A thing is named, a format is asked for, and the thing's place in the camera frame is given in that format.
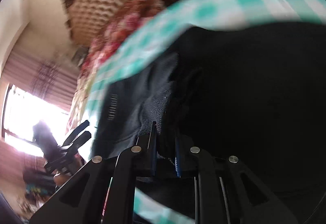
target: window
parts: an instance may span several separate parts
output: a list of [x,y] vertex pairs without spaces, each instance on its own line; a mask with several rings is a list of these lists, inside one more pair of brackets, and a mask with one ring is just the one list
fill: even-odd
[[68,114],[59,107],[10,85],[4,103],[2,136],[4,141],[28,154],[43,156],[33,144],[33,125],[43,120],[58,144],[65,140]]

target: gingham fabric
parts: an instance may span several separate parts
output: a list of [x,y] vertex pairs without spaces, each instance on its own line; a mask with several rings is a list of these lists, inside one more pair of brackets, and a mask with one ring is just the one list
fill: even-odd
[[[108,84],[139,73],[187,28],[237,30],[276,21],[326,23],[325,0],[181,0],[133,33],[98,70],[84,120],[96,126]],[[151,223],[194,223],[136,190],[134,211]]]

